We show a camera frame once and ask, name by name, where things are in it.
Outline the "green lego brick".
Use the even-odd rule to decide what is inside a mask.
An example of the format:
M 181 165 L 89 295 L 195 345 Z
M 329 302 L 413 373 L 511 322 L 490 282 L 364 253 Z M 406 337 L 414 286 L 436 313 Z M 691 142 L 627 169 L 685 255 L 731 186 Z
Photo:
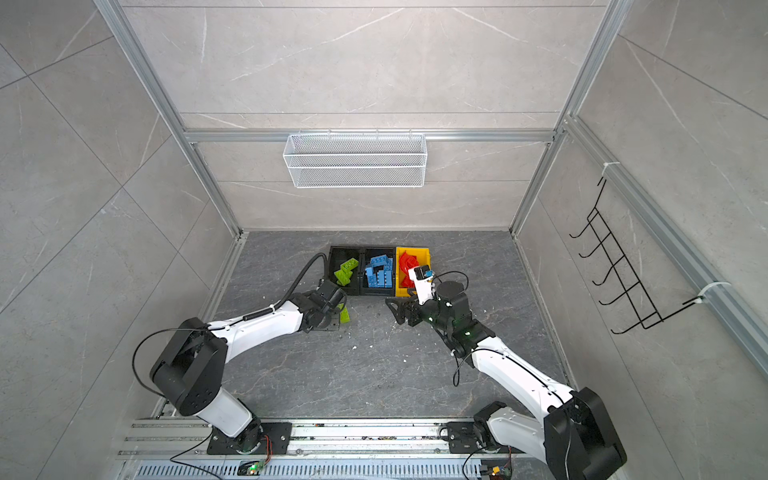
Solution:
M 349 310 L 345 304 L 342 305 L 341 311 L 339 313 L 339 322 L 341 324 L 346 324 L 350 322 Z

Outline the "green lego brick horizontal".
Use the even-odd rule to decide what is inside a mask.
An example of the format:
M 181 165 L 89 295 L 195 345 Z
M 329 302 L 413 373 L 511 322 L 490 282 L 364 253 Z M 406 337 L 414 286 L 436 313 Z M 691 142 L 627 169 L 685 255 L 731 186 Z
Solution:
M 340 286 L 347 286 L 351 283 L 352 271 L 340 268 L 334 272 L 336 282 Z

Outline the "red lego brick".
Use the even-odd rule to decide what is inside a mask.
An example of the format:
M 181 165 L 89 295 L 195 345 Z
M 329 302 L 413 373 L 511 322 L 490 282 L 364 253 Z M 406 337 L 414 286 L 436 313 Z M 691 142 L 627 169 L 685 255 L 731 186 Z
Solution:
M 413 289 L 415 282 L 410 276 L 410 271 L 416 267 L 419 267 L 420 263 L 415 255 L 409 254 L 404 251 L 399 257 L 399 270 L 402 272 L 402 278 L 400 280 L 400 287 L 403 289 Z

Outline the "green lego brick side-lying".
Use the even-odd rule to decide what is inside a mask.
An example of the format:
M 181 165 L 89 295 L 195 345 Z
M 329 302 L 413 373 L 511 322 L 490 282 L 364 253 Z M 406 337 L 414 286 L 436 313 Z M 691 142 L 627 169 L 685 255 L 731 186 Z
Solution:
M 359 265 L 359 261 L 355 258 L 350 258 L 341 264 L 341 269 L 345 271 L 352 271 Z

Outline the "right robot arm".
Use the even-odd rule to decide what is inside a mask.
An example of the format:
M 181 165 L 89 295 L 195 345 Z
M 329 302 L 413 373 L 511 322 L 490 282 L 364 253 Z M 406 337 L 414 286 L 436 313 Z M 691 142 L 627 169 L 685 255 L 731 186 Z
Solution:
M 479 449 L 511 447 L 545 463 L 557 479 L 608 479 L 627 462 L 604 402 L 589 388 L 576 391 L 514 353 L 477 320 L 461 283 L 428 284 L 414 297 L 388 298 L 398 324 L 426 323 L 453 353 L 500 384 L 527 410 L 495 402 L 474 417 Z

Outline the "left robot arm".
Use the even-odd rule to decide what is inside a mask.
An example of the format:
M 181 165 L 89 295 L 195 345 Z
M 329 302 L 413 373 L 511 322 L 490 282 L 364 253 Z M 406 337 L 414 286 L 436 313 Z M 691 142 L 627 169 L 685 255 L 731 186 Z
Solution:
M 150 380 L 181 415 L 204 420 L 228 448 L 250 454 L 264 443 L 265 433 L 257 415 L 222 386 L 226 364 L 278 337 L 327 327 L 346 301 L 340 287 L 322 282 L 240 318 L 211 323 L 187 319 L 150 369 Z

